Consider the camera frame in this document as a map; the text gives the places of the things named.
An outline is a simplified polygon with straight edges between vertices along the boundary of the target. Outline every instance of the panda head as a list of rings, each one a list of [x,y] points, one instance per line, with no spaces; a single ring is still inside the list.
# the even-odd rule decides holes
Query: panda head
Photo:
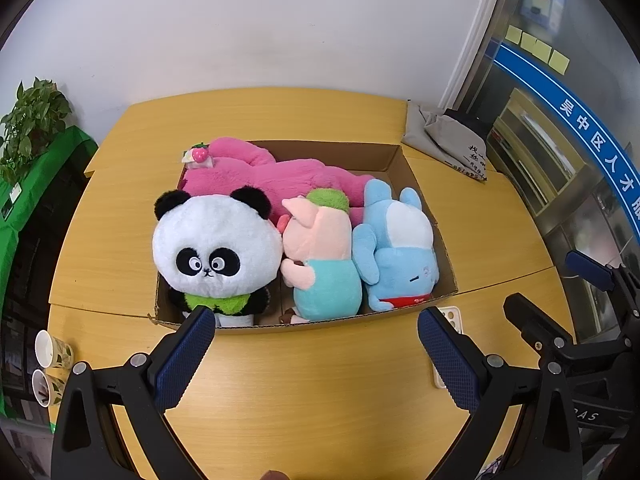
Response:
[[[265,194],[249,186],[230,196],[164,193],[156,201],[154,263],[187,294],[230,298],[258,290],[275,279],[282,259],[270,211]]]

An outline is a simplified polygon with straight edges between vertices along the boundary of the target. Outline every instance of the potted plant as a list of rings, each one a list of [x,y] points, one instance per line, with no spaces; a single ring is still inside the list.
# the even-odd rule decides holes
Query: potted plant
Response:
[[[10,186],[29,173],[33,161],[65,130],[64,118],[71,113],[68,101],[52,81],[36,78],[27,90],[20,82],[16,97],[14,109],[0,120],[4,124],[0,176]]]

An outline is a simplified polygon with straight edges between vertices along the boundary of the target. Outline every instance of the blue gripper pad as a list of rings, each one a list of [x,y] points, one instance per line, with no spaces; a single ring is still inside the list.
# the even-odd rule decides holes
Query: blue gripper pad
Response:
[[[427,309],[418,316],[418,337],[456,406],[474,412],[480,405],[478,377],[444,328]]]
[[[160,412],[178,405],[215,331],[216,315],[205,308],[156,375],[154,402]]]
[[[582,254],[580,251],[569,251],[564,258],[564,263],[578,276],[599,290],[603,292],[613,290],[611,271],[586,254]]]

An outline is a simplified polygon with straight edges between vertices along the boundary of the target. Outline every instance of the panda eye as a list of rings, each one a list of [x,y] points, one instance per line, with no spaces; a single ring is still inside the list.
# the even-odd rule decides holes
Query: panda eye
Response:
[[[195,276],[202,269],[202,262],[195,249],[186,247],[175,257],[175,266],[187,276]]]
[[[240,258],[231,249],[220,247],[209,255],[211,269],[223,276],[233,276],[240,270]]]

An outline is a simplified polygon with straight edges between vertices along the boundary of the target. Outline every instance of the panda ear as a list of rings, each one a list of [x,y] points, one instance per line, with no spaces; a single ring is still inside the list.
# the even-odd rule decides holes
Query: panda ear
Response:
[[[265,220],[271,214],[271,202],[261,189],[257,187],[244,186],[231,192],[231,198],[244,202],[249,207],[255,209],[260,218]]]
[[[156,218],[158,220],[161,219],[165,213],[171,211],[171,209],[179,206],[180,204],[184,204],[190,198],[191,195],[181,189],[174,189],[172,191],[162,193],[154,205]]]

